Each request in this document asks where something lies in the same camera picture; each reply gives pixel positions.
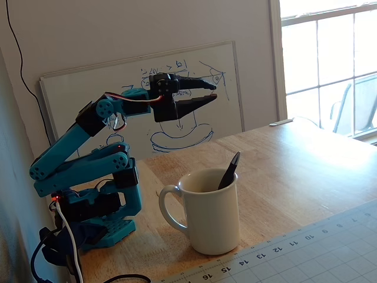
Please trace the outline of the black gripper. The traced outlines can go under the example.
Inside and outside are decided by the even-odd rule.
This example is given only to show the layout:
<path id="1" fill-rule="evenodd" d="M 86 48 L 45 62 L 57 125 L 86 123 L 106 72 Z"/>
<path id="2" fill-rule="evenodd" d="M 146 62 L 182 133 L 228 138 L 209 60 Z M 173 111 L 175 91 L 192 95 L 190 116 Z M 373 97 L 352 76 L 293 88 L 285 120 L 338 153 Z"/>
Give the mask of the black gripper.
<path id="1" fill-rule="evenodd" d="M 178 89 L 215 90 L 217 86 L 202 78 L 181 77 L 167 73 L 150 75 L 148 79 L 150 83 L 149 98 L 153 100 L 160 97 L 157 101 L 150 103 L 153 109 L 154 121 L 157 123 L 181 119 L 217 98 L 217 94 L 212 93 L 190 100 L 179 100 L 175 103 L 173 93 L 177 93 Z"/>

